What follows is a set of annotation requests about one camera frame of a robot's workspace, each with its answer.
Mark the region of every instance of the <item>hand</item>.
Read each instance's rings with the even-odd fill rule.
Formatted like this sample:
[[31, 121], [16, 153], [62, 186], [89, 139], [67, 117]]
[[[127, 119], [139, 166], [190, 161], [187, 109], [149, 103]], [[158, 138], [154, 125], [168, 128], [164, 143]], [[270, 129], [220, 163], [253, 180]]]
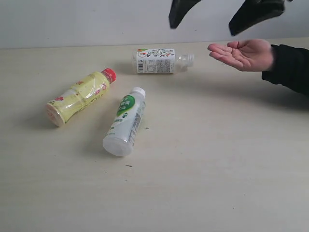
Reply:
[[270, 71], [274, 55], [270, 43], [254, 39], [229, 42], [226, 46], [211, 44], [210, 56], [240, 71]]

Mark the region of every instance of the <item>yellow bottle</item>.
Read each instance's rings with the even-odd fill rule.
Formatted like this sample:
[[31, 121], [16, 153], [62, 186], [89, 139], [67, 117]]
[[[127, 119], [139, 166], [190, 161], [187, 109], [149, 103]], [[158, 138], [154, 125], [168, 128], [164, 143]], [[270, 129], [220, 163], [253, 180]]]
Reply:
[[46, 104], [48, 118], [55, 125], [63, 126], [72, 116], [99, 99], [115, 80], [116, 74], [112, 69], [93, 72]]

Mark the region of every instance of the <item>green label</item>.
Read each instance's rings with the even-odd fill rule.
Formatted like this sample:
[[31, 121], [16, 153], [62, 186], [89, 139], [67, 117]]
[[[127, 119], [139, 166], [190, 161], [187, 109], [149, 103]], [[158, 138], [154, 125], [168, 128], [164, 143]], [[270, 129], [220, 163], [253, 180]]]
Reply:
[[118, 108], [118, 111], [117, 111], [117, 116], [120, 116], [121, 114], [131, 109], [134, 106], [134, 104], [135, 104], [135, 99], [133, 96], [131, 95], [125, 96], [120, 103], [120, 107]]

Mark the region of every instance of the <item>plastic bottle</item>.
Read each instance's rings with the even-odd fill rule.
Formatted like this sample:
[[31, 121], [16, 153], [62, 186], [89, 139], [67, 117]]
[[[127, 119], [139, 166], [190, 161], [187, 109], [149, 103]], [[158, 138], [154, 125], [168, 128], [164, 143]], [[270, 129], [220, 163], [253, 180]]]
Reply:
[[72, 116], [82, 111], [94, 101], [103, 96], [116, 80], [112, 69], [93, 72], [75, 83], [60, 97], [49, 101], [46, 106], [48, 118], [57, 126], [66, 124]]
[[135, 87], [123, 97], [114, 122], [103, 139], [103, 147], [115, 156], [129, 155], [145, 109], [146, 93]]
[[134, 73], [185, 72], [194, 63], [193, 54], [179, 55], [174, 49], [138, 49], [132, 54]]

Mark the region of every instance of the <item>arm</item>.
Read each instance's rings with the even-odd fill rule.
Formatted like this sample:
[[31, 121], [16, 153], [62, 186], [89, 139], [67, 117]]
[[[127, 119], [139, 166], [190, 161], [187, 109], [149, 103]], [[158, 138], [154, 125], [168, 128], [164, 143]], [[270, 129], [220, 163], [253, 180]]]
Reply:
[[274, 63], [270, 71], [262, 72], [262, 79], [309, 95], [309, 50], [282, 44], [271, 46]]

